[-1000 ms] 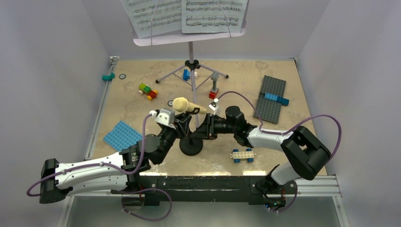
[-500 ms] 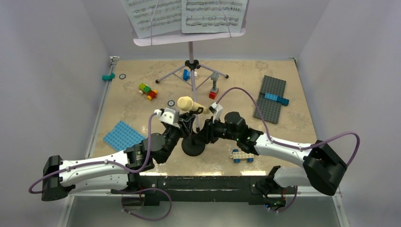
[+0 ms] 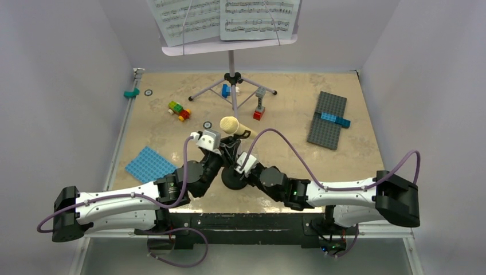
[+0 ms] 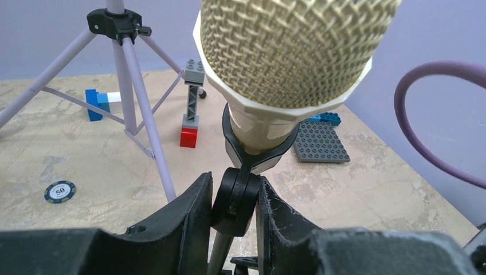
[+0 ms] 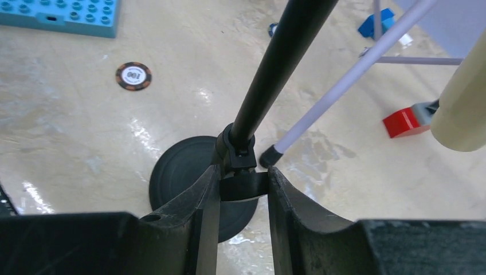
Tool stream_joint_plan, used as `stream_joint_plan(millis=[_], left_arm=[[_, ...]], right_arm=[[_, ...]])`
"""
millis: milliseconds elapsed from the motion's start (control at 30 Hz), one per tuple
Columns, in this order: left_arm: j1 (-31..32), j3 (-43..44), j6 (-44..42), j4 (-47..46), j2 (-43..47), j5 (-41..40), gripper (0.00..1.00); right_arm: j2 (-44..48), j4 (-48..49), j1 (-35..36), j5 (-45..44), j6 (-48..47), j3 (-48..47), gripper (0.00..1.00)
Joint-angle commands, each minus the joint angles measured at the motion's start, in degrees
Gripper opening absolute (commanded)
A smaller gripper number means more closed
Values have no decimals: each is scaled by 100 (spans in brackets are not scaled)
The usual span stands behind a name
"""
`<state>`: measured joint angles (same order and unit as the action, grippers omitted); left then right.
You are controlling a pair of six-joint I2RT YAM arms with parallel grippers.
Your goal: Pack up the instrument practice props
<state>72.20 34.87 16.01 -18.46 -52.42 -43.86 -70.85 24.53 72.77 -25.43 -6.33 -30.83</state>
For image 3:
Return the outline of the black microphone stand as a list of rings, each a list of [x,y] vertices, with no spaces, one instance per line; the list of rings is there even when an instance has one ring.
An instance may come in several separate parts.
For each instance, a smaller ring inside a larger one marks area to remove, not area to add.
[[[225,137],[225,138],[222,139],[222,141],[226,142],[226,144],[228,146],[228,150],[229,150],[229,143],[231,141],[231,137],[238,138],[236,136],[228,136],[228,137]],[[236,166],[236,160],[232,160],[231,157],[230,157],[230,165],[229,166],[223,165],[221,178],[222,178],[223,184],[227,188],[229,188],[231,190],[241,190],[244,187],[246,187],[247,184],[245,184],[242,181],[242,175],[234,170],[235,166]]]

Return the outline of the cream toy microphone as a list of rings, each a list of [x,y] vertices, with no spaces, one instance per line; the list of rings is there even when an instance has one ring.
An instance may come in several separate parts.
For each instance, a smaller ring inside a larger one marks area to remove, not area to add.
[[[234,116],[223,117],[220,120],[220,128],[224,133],[242,136],[244,138],[255,138],[258,135],[257,131],[243,125]]]

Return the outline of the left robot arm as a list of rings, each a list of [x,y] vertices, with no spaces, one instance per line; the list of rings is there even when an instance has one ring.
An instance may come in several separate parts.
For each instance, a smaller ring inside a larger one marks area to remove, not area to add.
[[[81,192],[75,186],[62,189],[54,201],[52,241],[74,241],[86,234],[111,230],[135,229],[164,234],[169,231],[168,211],[190,203],[190,198],[205,195],[221,168],[237,159],[240,139],[228,136],[208,141],[195,133],[203,153],[200,161],[186,163],[163,177],[136,187],[106,192]]]

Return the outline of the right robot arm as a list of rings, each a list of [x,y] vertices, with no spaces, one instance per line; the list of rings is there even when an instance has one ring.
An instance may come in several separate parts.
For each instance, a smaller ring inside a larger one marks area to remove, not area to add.
[[[261,164],[235,173],[244,184],[292,210],[325,208],[328,214],[323,215],[322,226],[329,233],[371,221],[408,228],[421,224],[418,186],[390,171],[377,171],[375,177],[362,180],[320,183],[290,178],[275,166]]]

